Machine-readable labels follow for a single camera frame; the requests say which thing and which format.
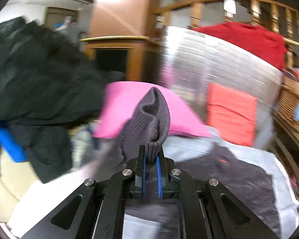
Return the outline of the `dark grey puffer jacket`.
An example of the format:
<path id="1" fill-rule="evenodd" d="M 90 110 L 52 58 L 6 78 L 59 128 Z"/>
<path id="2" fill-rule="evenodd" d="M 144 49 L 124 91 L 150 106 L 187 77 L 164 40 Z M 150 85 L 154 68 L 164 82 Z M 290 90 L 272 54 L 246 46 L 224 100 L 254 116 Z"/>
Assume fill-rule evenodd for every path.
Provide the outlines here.
<path id="1" fill-rule="evenodd" d="M 121 133 L 121 149 L 129 157 L 127 168 L 108 181 L 96 223 L 95 238 L 121 238 L 126 197 L 136 198 L 139 147 L 145 146 L 146 177 L 169 131 L 169 110 L 164 96 L 151 88 L 136 106 Z M 218 179 L 179 170 L 167 158 L 169 199 L 177 199 L 180 238 L 276 238 L 254 212 Z"/>

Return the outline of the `red cloth on railing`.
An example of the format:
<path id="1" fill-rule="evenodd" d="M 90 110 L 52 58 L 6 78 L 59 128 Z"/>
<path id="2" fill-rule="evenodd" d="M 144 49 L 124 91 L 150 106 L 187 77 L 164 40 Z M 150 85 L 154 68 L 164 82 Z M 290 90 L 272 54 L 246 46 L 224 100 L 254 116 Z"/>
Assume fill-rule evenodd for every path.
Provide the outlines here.
<path id="1" fill-rule="evenodd" d="M 279 71 L 285 68 L 287 48 L 283 36 L 262 26 L 226 22 L 196 27 L 193 30 L 234 44 L 268 62 Z"/>

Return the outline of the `pink pillow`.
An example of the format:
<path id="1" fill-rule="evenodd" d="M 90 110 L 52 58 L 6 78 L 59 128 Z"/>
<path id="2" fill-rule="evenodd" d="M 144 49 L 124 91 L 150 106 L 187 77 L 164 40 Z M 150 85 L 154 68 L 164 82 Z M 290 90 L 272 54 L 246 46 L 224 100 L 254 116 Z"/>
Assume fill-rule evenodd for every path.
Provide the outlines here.
<path id="1" fill-rule="evenodd" d="M 171 117 L 169 135 L 212 136 L 198 115 L 176 93 L 159 85 L 136 81 L 117 81 L 106 86 L 100 124 L 95 128 L 93 136 L 116 138 L 133 115 L 139 101 L 152 87 L 158 88 L 167 102 Z"/>

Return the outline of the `blue garment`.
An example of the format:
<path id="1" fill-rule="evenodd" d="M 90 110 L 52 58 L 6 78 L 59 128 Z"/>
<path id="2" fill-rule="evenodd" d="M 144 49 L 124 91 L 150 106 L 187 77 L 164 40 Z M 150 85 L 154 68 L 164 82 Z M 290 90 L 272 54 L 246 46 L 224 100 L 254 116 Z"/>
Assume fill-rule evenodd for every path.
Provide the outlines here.
<path id="1" fill-rule="evenodd" d="M 11 131 L 2 123 L 0 123 L 0 144 L 14 162 L 21 163 L 27 160 L 21 145 L 15 141 Z"/>

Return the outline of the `red pillow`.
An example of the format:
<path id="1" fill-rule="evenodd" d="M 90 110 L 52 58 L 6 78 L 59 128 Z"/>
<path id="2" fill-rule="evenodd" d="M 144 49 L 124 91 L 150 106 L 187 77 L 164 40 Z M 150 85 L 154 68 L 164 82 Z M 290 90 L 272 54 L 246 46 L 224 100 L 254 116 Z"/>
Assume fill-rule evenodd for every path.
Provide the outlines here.
<path id="1" fill-rule="evenodd" d="M 216 83 L 209 84 L 207 125 L 232 144 L 251 147 L 256 131 L 258 99 Z"/>

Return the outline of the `wooden railing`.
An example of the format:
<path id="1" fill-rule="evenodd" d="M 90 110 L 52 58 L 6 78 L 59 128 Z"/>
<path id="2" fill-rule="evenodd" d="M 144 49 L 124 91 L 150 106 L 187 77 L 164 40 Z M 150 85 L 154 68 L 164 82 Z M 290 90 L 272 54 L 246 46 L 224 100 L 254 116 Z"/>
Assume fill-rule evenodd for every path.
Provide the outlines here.
<path id="1" fill-rule="evenodd" d="M 283 36 L 286 66 L 299 67 L 299 11 L 287 4 L 273 0 L 182 0 L 157 7 L 153 14 L 162 26 L 171 25 L 176 14 L 185 14 L 189 29 L 221 22 L 262 26 Z"/>

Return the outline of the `wooden cabinet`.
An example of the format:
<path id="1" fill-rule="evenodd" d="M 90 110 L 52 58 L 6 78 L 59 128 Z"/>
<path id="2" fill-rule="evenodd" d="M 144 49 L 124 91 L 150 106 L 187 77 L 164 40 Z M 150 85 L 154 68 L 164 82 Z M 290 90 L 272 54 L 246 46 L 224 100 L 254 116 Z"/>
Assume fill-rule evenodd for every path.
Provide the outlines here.
<path id="1" fill-rule="evenodd" d="M 155 83 L 160 44 L 146 36 L 104 36 L 81 39 L 85 55 L 105 72 L 119 72 L 127 81 Z"/>

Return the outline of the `wicker basket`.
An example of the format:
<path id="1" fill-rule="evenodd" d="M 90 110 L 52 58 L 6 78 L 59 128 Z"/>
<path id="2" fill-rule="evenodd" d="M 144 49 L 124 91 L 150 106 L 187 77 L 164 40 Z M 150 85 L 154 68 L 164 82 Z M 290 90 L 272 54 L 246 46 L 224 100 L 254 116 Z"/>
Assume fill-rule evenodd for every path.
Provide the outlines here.
<path id="1" fill-rule="evenodd" d="M 297 133 L 299 133 L 299 120 L 295 119 L 295 112 L 298 106 L 299 92 L 282 84 L 276 111 Z"/>

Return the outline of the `light grey bed sheet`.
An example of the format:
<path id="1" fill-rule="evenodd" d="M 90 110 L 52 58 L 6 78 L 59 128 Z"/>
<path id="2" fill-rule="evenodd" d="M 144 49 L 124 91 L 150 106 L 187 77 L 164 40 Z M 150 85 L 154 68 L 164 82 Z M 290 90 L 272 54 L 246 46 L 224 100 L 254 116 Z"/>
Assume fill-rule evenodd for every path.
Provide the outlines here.
<path id="1" fill-rule="evenodd" d="M 210 138 L 170 135 L 164 154 L 178 169 L 199 180 L 218 179 L 280 238 L 289 238 L 299 224 L 298 201 L 282 164 L 267 151 L 229 143 L 209 127 Z M 79 169 L 30 186 L 15 206 L 7 225 L 22 237 L 74 192 L 85 179 L 109 179 L 126 167 L 118 139 L 95 138 Z M 177 238 L 177 206 L 158 198 L 156 171 L 150 172 L 142 200 L 126 203 L 123 238 Z"/>

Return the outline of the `black clothes pile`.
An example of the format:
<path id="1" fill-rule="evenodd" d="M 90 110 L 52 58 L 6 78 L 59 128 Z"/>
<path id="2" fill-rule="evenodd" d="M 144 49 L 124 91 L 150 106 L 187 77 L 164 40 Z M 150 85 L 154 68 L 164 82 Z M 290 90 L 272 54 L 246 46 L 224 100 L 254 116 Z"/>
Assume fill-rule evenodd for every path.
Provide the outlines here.
<path id="1" fill-rule="evenodd" d="M 0 123 L 47 183 L 72 167 L 68 131 L 98 118 L 108 83 L 65 36 L 21 17 L 0 24 Z"/>

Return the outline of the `silver foil insulation mat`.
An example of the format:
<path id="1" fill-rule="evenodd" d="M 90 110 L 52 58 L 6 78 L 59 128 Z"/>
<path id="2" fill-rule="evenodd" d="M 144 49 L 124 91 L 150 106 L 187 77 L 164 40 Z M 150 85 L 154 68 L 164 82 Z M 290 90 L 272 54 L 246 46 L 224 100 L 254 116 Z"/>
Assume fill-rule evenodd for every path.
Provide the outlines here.
<path id="1" fill-rule="evenodd" d="M 156 83 L 181 96 L 203 121 L 210 83 L 256 97 L 255 148 L 266 149 L 273 137 L 271 112 L 281 81 L 274 66 L 227 41 L 175 26 L 164 31 Z"/>

